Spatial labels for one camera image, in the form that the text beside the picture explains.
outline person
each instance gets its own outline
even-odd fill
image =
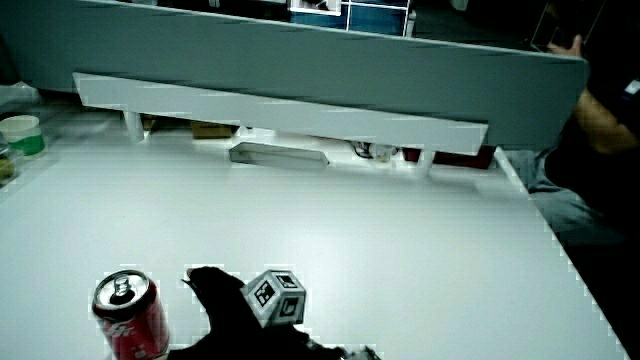
[[[640,49],[638,2],[609,1],[583,46],[553,42],[557,55],[584,57],[591,73],[557,145],[506,152],[564,246],[620,243],[639,233]],[[567,2],[555,1],[567,6]]]

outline white cube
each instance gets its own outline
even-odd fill
[[[302,324],[306,290],[291,271],[267,270],[241,292],[263,328]]]

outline gray pants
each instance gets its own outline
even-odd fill
[[[625,236],[609,226],[602,213],[589,207],[575,192],[547,178],[544,162],[549,152],[505,151],[505,155],[558,240],[564,246],[624,241]]]

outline can lid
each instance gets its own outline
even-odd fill
[[[105,278],[95,292],[96,306],[105,310],[123,309],[136,303],[149,290],[149,279],[141,272],[123,270]]]

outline cardboard box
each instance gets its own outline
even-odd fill
[[[140,114],[142,120],[142,129],[144,131],[150,131],[153,127],[153,122],[156,120],[156,116],[149,114]]]
[[[226,139],[238,131],[239,126],[215,124],[204,121],[191,121],[194,139]]]

